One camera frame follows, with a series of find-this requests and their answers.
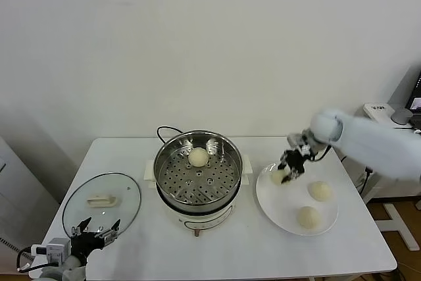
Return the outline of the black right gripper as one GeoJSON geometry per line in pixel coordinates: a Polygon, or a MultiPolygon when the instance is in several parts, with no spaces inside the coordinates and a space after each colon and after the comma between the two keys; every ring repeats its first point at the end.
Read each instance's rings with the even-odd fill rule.
{"type": "Polygon", "coordinates": [[[284,172],[281,183],[286,184],[298,179],[305,172],[304,163],[308,159],[308,155],[302,155],[297,149],[284,151],[277,166],[277,170],[284,172]]]}

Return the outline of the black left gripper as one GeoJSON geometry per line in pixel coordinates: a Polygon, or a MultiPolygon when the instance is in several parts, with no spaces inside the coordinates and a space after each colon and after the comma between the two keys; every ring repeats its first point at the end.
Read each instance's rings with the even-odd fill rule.
{"type": "Polygon", "coordinates": [[[81,221],[79,225],[71,228],[70,238],[71,255],[79,261],[87,261],[90,253],[96,249],[103,249],[118,238],[120,229],[120,219],[118,219],[109,229],[102,232],[84,232],[91,222],[91,217],[81,221]]]}

